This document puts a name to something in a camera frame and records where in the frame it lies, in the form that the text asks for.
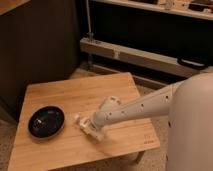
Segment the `shelf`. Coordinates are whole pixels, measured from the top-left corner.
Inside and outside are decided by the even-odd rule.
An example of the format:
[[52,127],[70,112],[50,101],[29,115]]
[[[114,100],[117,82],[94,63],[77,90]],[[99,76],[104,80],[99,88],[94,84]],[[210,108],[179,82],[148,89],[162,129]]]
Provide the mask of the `shelf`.
[[0,0],[0,15],[23,5],[30,0]]
[[113,5],[120,5],[120,6],[129,7],[129,8],[137,8],[137,9],[156,11],[156,12],[163,12],[168,14],[181,15],[181,16],[192,17],[192,18],[213,20],[213,14],[209,14],[205,12],[195,12],[192,10],[186,10],[186,11],[179,10],[179,9],[166,10],[163,5],[159,6],[159,5],[147,4],[142,2],[134,2],[134,1],[128,1],[128,0],[92,0],[92,1],[106,3],[106,4],[113,4]]

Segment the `wooden tabletop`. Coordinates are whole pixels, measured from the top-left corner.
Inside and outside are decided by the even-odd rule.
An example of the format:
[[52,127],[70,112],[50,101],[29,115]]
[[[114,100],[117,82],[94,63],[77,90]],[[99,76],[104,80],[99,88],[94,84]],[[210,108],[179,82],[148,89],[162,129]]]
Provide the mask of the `wooden tabletop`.
[[[91,115],[110,95],[123,103],[140,97],[129,73],[28,86],[8,170],[51,170],[159,147],[150,119],[107,126],[102,142],[86,136],[74,124],[75,114]],[[48,105],[64,111],[65,127],[54,138],[38,142],[28,134],[28,120]]]
[[0,0],[0,15],[23,5],[30,0]]

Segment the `black bowl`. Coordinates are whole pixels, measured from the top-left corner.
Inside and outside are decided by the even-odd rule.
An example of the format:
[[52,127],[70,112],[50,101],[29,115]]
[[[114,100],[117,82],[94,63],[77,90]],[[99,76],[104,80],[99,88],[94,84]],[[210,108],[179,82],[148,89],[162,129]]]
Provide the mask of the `black bowl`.
[[36,138],[52,137],[64,125],[64,113],[55,106],[47,106],[36,111],[30,118],[28,130]]

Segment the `table leg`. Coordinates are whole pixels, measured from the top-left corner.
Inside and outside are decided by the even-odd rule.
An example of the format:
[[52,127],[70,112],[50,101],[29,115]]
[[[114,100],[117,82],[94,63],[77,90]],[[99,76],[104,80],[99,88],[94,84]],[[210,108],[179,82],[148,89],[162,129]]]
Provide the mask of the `table leg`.
[[144,151],[138,152],[138,155],[137,155],[137,157],[135,158],[135,160],[134,160],[133,162],[134,162],[135,164],[140,163],[140,161],[141,161],[143,155],[144,155]]

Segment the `white robot body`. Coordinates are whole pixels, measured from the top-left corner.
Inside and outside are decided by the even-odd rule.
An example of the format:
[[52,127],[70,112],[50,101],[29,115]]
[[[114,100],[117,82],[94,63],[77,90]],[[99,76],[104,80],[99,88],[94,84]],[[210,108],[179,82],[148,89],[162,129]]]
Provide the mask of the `white robot body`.
[[102,128],[126,120],[169,114],[167,171],[213,170],[213,74],[200,74],[121,105],[107,98],[81,129],[98,140]]
[[169,113],[168,171],[213,170],[213,74],[186,80]]

